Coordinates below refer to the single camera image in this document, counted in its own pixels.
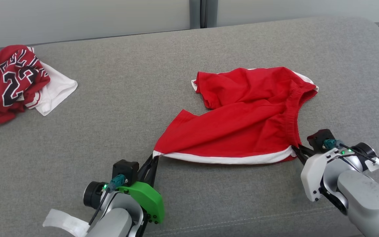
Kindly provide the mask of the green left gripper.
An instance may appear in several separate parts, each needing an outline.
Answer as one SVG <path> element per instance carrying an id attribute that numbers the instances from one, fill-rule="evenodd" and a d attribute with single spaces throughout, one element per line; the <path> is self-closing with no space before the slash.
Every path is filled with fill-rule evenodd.
<path id="1" fill-rule="evenodd" d="M 138 171 L 138 182 L 130 187 L 120 186 L 117 190 L 131 195 L 137 203 L 145 209 L 150 219 L 158 224 L 164 221 L 164 201 L 154 188 L 159 156 L 150 155 Z"/>

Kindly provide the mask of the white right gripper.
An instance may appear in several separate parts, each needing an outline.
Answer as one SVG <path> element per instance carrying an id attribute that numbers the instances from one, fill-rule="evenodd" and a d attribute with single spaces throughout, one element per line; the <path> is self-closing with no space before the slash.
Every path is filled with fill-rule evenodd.
<path id="1" fill-rule="evenodd" d="M 319 191 L 322 182 L 325 189 L 337 201 L 343 201 L 343 195 L 336 191 L 341 170 L 332 165 L 332 163 L 339 164 L 338 161 L 334 160 L 338 156 L 339 150 L 333 148 L 324 154 L 316 154 L 314 150 L 303 145 L 292 146 L 291 148 L 304 165 L 301 171 L 301 181 L 307 198 L 310 201 L 318 201 L 323 196 Z"/>

